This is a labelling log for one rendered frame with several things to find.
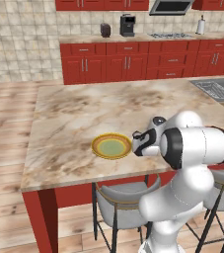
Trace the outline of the white paper towel roll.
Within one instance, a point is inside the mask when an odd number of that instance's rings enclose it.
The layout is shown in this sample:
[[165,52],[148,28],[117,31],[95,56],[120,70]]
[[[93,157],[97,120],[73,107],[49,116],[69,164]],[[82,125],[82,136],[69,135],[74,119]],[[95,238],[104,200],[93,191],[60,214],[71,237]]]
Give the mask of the white paper towel roll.
[[205,28],[205,20],[203,18],[203,15],[201,15],[201,18],[198,20],[196,34],[203,35],[204,34],[204,28]]

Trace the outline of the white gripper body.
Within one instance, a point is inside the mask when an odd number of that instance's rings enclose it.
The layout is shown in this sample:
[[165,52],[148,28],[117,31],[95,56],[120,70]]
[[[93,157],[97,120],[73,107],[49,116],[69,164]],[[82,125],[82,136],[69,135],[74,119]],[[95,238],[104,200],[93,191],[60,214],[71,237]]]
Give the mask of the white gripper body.
[[136,131],[132,136],[132,152],[136,156],[156,156],[159,153],[159,146],[155,144],[157,134],[154,129]]

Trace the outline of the grey sink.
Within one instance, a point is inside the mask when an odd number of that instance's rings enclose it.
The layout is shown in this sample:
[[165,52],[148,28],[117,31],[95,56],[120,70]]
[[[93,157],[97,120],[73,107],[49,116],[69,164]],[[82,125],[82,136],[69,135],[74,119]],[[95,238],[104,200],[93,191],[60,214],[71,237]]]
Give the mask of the grey sink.
[[224,78],[192,80],[191,83],[217,102],[224,102]]

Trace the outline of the red kitchen island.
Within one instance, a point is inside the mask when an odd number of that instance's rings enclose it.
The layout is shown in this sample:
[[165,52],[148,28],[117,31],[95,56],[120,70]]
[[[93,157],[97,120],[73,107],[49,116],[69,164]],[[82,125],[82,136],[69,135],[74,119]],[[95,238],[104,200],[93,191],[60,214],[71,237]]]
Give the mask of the red kitchen island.
[[160,156],[102,159],[91,149],[96,136],[130,136],[155,116],[168,119],[184,110],[198,113],[207,126],[224,128],[224,103],[185,79],[39,88],[21,183],[39,253],[58,253],[58,211],[89,203],[93,183],[151,178],[169,170]]

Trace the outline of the red lower cupboard run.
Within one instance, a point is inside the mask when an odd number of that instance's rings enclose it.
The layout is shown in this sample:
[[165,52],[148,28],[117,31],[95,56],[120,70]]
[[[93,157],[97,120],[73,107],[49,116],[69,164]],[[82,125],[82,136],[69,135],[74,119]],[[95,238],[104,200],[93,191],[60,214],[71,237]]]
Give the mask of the red lower cupboard run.
[[66,85],[224,75],[224,39],[63,43]]

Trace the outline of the dark brown toaster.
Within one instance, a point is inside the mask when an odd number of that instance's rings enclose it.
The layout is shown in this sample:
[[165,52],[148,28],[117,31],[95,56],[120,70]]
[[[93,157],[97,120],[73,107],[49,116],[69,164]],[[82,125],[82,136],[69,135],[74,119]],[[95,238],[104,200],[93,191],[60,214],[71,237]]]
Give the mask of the dark brown toaster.
[[109,38],[112,33],[112,28],[108,23],[101,23],[101,36],[103,38]]

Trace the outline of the black coffee machine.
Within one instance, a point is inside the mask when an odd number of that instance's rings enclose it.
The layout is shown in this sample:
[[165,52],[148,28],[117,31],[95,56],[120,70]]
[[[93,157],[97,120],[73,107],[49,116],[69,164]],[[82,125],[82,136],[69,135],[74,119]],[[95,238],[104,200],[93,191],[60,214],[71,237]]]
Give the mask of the black coffee machine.
[[119,33],[123,37],[133,37],[134,36],[134,27],[135,17],[130,14],[123,14],[120,17],[120,28]]

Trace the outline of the yellow plate with green centre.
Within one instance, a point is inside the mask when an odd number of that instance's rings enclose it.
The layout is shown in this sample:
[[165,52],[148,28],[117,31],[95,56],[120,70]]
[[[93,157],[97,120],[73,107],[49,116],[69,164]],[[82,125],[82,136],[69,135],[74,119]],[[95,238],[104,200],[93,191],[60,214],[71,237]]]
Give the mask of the yellow plate with green centre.
[[106,132],[92,140],[91,148],[101,158],[116,160],[131,152],[131,140],[120,133]]

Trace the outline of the grey hob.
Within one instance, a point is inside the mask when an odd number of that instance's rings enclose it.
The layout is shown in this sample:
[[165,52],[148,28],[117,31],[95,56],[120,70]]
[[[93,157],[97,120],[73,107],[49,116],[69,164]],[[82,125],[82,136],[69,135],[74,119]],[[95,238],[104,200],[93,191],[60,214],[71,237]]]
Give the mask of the grey hob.
[[153,33],[148,35],[155,39],[165,40],[192,38],[191,35],[185,33]]

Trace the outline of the red wall cupboard run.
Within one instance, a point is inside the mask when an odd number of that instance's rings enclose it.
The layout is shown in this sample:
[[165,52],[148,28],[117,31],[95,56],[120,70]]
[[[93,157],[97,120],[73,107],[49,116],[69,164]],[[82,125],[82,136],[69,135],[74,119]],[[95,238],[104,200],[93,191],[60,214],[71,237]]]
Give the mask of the red wall cupboard run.
[[194,0],[191,8],[200,11],[224,11],[224,0]]
[[147,11],[149,0],[55,0],[57,11]]

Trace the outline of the grey range hood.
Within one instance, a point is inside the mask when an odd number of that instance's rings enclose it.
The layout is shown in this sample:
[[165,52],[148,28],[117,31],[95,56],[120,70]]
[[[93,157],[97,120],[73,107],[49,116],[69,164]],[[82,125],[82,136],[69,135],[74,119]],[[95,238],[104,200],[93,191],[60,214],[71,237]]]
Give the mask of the grey range hood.
[[184,16],[194,0],[156,0],[150,16]]

